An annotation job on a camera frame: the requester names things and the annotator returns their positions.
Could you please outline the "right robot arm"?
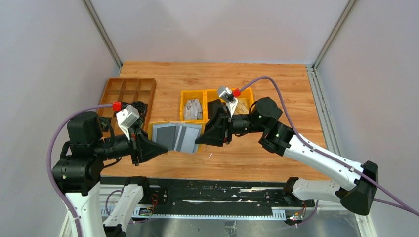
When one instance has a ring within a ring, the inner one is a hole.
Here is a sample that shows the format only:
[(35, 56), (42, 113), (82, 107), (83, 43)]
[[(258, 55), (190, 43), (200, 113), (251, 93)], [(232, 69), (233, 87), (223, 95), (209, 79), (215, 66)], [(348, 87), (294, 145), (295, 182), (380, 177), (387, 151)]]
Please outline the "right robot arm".
[(226, 105), (219, 100), (215, 103), (216, 111), (196, 144), (222, 147), (231, 142), (233, 135), (261, 133), (258, 142), (268, 152), (300, 161), (330, 178), (329, 181), (289, 178), (283, 188), (287, 202), (323, 200), (340, 203), (358, 215), (369, 215), (377, 192), (376, 163), (352, 161), (307, 140), (279, 122), (282, 110), (270, 97), (254, 102), (248, 114), (230, 115)]

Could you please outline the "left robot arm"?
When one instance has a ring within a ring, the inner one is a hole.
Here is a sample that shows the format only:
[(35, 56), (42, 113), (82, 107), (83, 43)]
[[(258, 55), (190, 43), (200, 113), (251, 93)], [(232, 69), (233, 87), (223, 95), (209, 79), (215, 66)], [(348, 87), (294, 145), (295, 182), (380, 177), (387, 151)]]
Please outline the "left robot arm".
[(102, 137), (99, 115), (81, 112), (65, 122), (69, 140), (52, 168), (52, 182), (74, 217), (73, 229), (81, 237), (124, 237), (136, 206), (150, 201), (148, 179), (132, 176), (125, 180), (122, 195), (106, 220), (100, 207), (101, 172), (107, 159), (131, 156), (134, 165), (167, 153), (165, 146), (148, 139), (142, 128), (133, 124), (128, 135)]

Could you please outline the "yellow leather card holder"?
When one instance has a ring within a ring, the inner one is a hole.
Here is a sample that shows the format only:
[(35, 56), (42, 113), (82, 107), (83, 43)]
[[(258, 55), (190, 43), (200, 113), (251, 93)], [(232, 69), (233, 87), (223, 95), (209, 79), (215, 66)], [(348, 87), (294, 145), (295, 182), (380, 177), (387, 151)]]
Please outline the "yellow leather card holder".
[(176, 126), (173, 150), (179, 153), (195, 154), (200, 152), (201, 146), (195, 144), (196, 138), (204, 132), (204, 123), (192, 121), (161, 121), (148, 125), (148, 138), (152, 140), (153, 126), (158, 124), (173, 124)]

